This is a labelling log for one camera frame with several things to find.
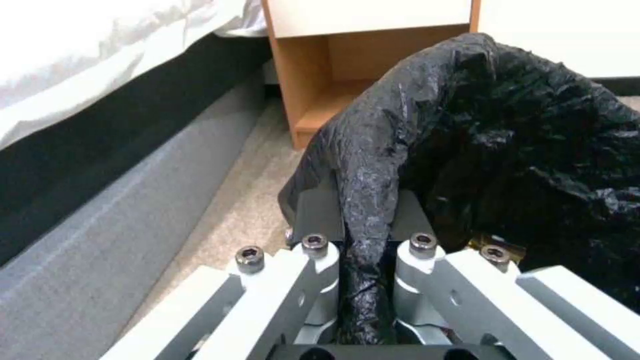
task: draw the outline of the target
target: fabric bed base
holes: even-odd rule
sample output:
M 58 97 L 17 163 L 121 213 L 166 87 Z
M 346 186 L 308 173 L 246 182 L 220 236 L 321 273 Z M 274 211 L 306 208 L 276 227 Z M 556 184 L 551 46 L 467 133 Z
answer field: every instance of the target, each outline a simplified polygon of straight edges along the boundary
M 208 35 L 89 108 L 0 151 L 0 266 L 180 131 L 270 57 Z
M 264 107 L 260 74 L 0 272 L 3 359 L 96 359 L 181 248 Z

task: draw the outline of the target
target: white wall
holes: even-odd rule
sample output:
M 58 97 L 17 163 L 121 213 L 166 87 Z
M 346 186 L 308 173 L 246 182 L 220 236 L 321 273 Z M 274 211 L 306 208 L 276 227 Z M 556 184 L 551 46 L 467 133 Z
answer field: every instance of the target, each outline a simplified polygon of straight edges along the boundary
M 482 0 L 478 31 L 591 78 L 640 76 L 640 0 Z

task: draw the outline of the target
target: black bed skirt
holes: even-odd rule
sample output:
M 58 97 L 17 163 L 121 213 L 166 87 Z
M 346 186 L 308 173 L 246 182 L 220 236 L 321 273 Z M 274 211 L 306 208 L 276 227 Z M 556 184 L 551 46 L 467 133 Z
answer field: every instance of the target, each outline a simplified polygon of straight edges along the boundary
M 266 38 L 209 35 L 80 113 L 0 151 L 0 266 L 270 57 Z

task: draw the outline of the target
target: black garbage bag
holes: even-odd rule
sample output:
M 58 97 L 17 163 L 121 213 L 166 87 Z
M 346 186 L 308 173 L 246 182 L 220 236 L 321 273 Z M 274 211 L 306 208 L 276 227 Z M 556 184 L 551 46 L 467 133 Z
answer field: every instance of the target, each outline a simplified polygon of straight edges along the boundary
M 381 276 L 398 189 L 445 250 L 474 232 L 564 265 L 640 311 L 640 114 L 602 86 L 489 36 L 398 63 L 313 137 L 279 201 L 334 170 L 351 238 L 339 342 L 392 343 Z

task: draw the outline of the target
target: bed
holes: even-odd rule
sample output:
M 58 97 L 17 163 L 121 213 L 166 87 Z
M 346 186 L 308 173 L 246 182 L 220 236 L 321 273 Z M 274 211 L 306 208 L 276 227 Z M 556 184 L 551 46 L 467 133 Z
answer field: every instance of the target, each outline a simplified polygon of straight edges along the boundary
M 95 359 L 115 341 L 263 109 L 259 5 L 0 4 L 3 33 L 50 30 L 0 59 L 3 359 Z

